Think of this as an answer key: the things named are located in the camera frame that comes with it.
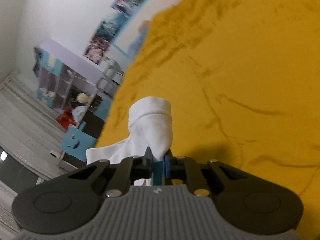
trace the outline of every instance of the photo collage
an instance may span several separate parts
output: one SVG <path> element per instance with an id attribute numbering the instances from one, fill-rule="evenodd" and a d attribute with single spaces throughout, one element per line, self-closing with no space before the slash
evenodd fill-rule
<path id="1" fill-rule="evenodd" d="M 89 41 L 84 56 L 99 64 L 111 43 L 145 0 L 116 0 Z"/>

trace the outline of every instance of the bed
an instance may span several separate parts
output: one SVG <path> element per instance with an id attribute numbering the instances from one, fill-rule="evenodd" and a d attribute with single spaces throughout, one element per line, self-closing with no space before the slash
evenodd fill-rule
<path id="1" fill-rule="evenodd" d="M 320 238 L 320 0 L 182 0 L 155 16 L 96 147 L 128 136 L 128 109 L 172 104 L 174 155 L 215 158 L 297 193 Z"/>

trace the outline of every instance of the white cloth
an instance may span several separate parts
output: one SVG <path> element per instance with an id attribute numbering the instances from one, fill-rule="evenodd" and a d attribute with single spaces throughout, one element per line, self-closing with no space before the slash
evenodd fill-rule
<path id="1" fill-rule="evenodd" d="M 128 138 L 101 148 L 88 149 L 87 164 L 108 159 L 120 163 L 130 156 L 143 156 L 150 147 L 154 161 L 162 161 L 172 143 L 171 105 L 163 98 L 146 97 L 129 109 Z"/>
<path id="2" fill-rule="evenodd" d="M 83 113 L 85 113 L 85 106 L 77 106 L 72 110 L 72 117 L 76 123 L 79 123 L 81 121 Z"/>

